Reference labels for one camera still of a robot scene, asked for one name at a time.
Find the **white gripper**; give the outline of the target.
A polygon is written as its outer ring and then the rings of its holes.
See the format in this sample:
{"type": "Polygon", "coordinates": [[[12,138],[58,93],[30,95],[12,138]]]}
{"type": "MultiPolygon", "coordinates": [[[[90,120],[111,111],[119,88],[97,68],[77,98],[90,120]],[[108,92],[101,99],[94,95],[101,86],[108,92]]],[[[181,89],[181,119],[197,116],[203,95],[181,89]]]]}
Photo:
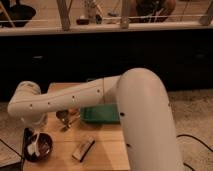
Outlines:
{"type": "Polygon", "coordinates": [[[27,127],[33,132],[43,132],[47,123],[47,116],[42,115],[39,117],[33,117],[27,120],[27,127]]]}

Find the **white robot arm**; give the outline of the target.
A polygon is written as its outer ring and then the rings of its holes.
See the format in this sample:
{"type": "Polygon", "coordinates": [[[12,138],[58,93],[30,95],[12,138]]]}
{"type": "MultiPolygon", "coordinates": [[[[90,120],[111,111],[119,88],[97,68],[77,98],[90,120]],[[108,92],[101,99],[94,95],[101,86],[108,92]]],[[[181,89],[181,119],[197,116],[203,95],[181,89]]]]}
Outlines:
{"type": "Polygon", "coordinates": [[[131,171],[184,171],[167,91],[149,69],[85,82],[43,94],[38,84],[18,84],[7,111],[31,118],[69,108],[116,104],[131,171]]]}

